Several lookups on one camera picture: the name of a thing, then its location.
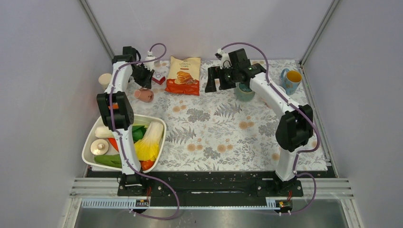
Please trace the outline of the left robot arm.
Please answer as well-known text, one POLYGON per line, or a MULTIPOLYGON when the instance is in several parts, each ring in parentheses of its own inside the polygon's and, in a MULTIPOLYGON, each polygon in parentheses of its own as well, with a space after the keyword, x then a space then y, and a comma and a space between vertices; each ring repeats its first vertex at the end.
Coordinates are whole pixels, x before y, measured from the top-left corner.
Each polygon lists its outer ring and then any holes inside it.
POLYGON ((142 171, 132 137, 134 111, 125 93, 130 80, 141 88, 152 88, 154 70, 146 64, 153 59, 140 59, 137 49, 132 46, 123 47, 122 54, 112 59, 113 72, 108 87, 96 96, 103 124, 112 131, 116 140, 124 175, 136 175, 142 171))

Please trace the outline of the blue iridescent mug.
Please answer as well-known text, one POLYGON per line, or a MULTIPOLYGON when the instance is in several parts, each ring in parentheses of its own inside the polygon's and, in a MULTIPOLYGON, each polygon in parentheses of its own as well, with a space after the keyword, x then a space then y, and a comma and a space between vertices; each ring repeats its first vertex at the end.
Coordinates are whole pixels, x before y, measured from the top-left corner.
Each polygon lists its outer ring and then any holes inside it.
POLYGON ((280 74, 280 86, 285 90, 287 95, 292 95, 296 92, 298 86, 302 82, 302 75, 295 70, 283 69, 280 74))

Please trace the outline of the green round mug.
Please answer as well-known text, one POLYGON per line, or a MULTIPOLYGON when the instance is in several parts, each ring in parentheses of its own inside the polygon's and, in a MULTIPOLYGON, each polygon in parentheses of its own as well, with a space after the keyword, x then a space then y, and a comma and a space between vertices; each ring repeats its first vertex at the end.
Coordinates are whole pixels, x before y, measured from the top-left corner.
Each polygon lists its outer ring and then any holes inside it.
POLYGON ((247 87, 244 83, 238 83, 237 87, 235 88, 235 96, 239 101, 249 102, 254 98, 255 92, 247 87))

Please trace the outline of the pink faceted mug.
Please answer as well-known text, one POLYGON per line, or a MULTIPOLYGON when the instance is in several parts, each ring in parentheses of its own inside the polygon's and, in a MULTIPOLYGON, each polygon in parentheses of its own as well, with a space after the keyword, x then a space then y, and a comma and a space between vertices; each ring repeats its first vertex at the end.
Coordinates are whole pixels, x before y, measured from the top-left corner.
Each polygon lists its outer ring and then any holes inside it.
POLYGON ((285 89, 284 89, 283 87, 278 86, 278 88, 280 89, 280 91, 281 91, 282 93, 286 94, 286 91, 285 91, 285 89))

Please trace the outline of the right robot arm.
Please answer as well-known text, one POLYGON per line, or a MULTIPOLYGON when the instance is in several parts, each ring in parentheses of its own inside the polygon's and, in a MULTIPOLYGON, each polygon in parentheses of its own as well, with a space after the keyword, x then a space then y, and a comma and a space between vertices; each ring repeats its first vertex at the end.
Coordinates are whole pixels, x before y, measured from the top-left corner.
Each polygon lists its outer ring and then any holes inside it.
POLYGON ((206 93, 244 84, 262 97, 279 118, 275 137, 281 151, 275 169, 278 179, 273 181, 272 188, 277 195, 286 195, 292 187, 290 180, 296 176, 297 150, 305 146, 313 136, 311 106, 293 101, 269 77, 268 67, 259 63, 252 64, 244 49, 230 53, 218 49, 215 56, 221 64, 209 67, 206 93), (216 79, 220 82, 218 88, 215 85, 216 79))

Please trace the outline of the small pink brown mug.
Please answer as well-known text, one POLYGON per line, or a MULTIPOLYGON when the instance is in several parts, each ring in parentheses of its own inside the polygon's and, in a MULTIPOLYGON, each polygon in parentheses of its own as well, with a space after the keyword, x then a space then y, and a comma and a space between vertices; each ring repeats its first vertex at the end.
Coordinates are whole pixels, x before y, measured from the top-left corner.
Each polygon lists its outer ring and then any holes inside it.
POLYGON ((154 92, 150 89, 137 89, 134 91, 134 97, 139 101, 150 103, 154 99, 154 92))

